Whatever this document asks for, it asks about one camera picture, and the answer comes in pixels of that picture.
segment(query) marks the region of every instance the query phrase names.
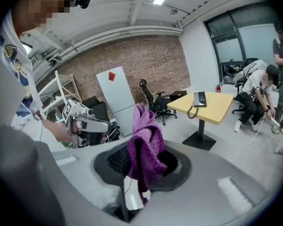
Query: red object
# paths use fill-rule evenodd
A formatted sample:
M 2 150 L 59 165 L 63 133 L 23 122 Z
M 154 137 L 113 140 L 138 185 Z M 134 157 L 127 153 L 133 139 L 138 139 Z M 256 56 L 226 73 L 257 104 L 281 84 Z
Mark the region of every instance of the red object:
M 115 76 L 116 76 L 116 74 L 114 74 L 114 73 L 112 73 L 112 72 L 109 72 L 109 76 L 108 76 L 108 80 L 110 80 L 110 81 L 114 81 L 114 79 L 115 79 Z
M 216 92 L 221 93 L 221 85 L 216 85 Z

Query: white ceiling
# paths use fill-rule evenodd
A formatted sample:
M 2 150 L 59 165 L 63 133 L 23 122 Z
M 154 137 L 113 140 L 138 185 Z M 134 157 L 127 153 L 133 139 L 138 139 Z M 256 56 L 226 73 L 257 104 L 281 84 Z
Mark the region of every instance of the white ceiling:
M 56 42 L 62 42 L 68 48 L 72 43 L 77 43 L 100 32 L 130 25 L 178 27 L 177 21 L 182 21 L 201 6 L 213 0 L 165 0 L 162 5 L 154 5 L 153 1 L 91 0 L 86 9 L 76 7 L 71 8 L 69 13 L 56 15 L 46 24 L 43 31 L 47 31 L 45 35 L 51 38 L 55 36 Z M 172 9 L 177 9 L 178 13 L 170 14 Z M 133 14 L 136 15 L 136 20 L 132 20 Z M 39 36 L 35 37 L 39 40 L 28 38 L 27 35 L 23 38 L 23 41 L 33 43 L 34 50 L 30 56 L 55 49 L 54 43 L 50 44 L 50 40 L 43 39 L 44 35 L 39 33 Z

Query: white refrigerator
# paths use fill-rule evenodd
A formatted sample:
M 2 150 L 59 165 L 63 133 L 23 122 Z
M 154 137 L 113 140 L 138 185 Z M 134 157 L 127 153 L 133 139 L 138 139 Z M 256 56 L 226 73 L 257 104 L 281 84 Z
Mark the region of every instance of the white refrigerator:
M 132 134 L 135 103 L 122 66 L 99 73 L 97 78 L 121 132 Z

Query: black window frame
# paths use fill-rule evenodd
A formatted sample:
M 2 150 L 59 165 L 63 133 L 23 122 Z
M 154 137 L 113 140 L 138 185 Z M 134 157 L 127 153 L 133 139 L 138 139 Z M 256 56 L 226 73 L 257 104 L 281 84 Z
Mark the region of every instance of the black window frame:
M 208 34 L 211 38 L 211 41 L 212 41 L 212 44 L 213 44 L 213 47 L 214 47 L 214 51 L 215 51 L 215 56 L 216 56 L 216 59 L 217 59 L 217 64 L 218 64 L 218 71 L 219 71 L 219 81 L 220 83 L 223 83 L 223 84 L 234 84 L 234 83 L 231 83 L 231 82 L 224 82 L 223 81 L 223 75 L 222 75 L 222 66 L 227 66 L 227 65 L 243 65 L 246 61 L 246 54 L 245 54 L 245 49 L 244 49 L 244 45 L 243 45 L 243 41 L 242 41 L 242 38 L 241 38 L 241 35 L 240 35 L 240 32 L 239 32 L 239 29 L 238 29 L 238 26 L 235 22 L 235 20 L 233 19 L 233 16 L 232 16 L 232 13 L 235 13 L 235 12 L 238 12 L 238 11 L 243 11 L 243 10 L 247 10 L 249 8 L 255 8 L 255 7 L 261 7 L 261 6 L 270 6 L 270 3 L 268 2 L 258 2 L 258 3 L 253 3 L 253 4 L 249 4 L 249 5 L 245 5 L 245 6 L 242 6 L 242 7 L 239 7 L 239 8 L 235 8 L 233 10 L 229 10 L 229 11 L 226 11 L 225 13 L 222 13 L 214 18 L 211 18 L 207 21 L 204 22 L 204 25 L 205 27 L 207 28 L 208 30 Z M 209 23 L 215 21 L 215 20 L 218 20 L 224 16 L 229 16 L 233 25 L 234 25 L 234 28 L 235 28 L 235 31 L 234 32 L 228 32 L 228 33 L 225 33 L 225 34 L 221 34 L 221 35 L 218 35 L 218 36 L 215 36 L 213 37 L 212 34 L 211 34 L 211 31 L 210 31 L 210 27 L 209 27 Z M 243 61 L 232 61 L 232 62 L 220 62 L 220 59 L 219 59 L 219 53 L 218 53 L 218 50 L 217 50 L 217 47 L 216 47 L 216 42 L 222 40 L 222 39 L 228 39 L 228 38 L 234 38 L 234 37 L 237 37 L 238 38 L 238 42 L 239 42 L 239 45 L 240 45 L 240 48 L 241 48 L 241 53 L 242 53 L 242 58 L 243 58 Z

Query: table leg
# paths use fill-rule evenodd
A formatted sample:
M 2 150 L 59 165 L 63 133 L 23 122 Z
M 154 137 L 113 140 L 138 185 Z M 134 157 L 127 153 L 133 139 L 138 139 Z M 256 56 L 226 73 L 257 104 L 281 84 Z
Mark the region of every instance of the table leg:
M 209 151 L 216 141 L 204 135 L 205 121 L 199 120 L 199 128 L 193 135 L 183 141 L 183 144 Z

